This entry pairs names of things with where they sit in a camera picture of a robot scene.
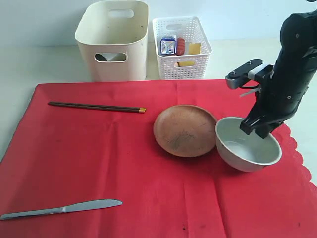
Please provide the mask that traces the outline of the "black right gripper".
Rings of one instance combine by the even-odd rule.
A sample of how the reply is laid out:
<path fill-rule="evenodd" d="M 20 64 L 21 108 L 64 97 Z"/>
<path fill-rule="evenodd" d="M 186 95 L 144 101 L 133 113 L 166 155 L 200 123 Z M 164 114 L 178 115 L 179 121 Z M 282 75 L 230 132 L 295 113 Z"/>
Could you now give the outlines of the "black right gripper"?
<path fill-rule="evenodd" d="M 281 50 L 271 76 L 265 78 L 261 92 L 240 129 L 267 138 L 296 112 L 301 98 L 317 70 L 317 51 L 306 53 Z"/>

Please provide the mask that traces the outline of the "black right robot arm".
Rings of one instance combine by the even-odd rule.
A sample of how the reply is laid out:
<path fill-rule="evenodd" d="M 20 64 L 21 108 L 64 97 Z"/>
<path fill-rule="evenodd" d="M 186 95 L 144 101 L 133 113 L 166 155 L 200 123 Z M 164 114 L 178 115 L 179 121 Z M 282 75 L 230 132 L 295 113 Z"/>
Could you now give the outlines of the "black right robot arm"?
<path fill-rule="evenodd" d="M 255 104 L 240 124 L 246 134 L 254 131 L 266 138 L 296 113 L 317 70 L 317 12 L 290 15 L 282 24 L 280 43 L 275 65 L 264 74 L 248 63 L 240 67 L 244 79 L 260 85 Z"/>

